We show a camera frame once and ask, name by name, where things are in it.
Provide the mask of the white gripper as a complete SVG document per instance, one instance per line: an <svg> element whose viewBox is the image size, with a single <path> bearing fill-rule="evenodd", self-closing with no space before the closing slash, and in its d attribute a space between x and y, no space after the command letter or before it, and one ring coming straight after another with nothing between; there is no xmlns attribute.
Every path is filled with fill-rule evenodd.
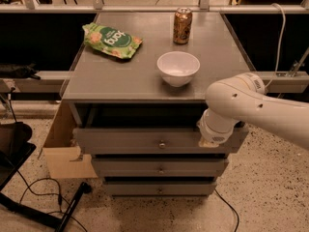
<svg viewBox="0 0 309 232"><path fill-rule="evenodd" d="M197 122L201 133L199 146L202 148L217 148L225 143L233 134L234 126L238 122L233 118L220 116L210 108L206 109Z"/></svg>

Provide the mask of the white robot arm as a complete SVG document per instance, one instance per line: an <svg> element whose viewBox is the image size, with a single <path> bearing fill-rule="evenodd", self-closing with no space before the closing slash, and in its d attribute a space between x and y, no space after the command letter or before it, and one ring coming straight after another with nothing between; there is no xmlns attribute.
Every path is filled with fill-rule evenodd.
<svg viewBox="0 0 309 232"><path fill-rule="evenodd" d="M309 104L266 96L264 82L254 73L214 82L205 100L208 108L197 126L208 146L225 143L235 124L244 122L309 149Z"/></svg>

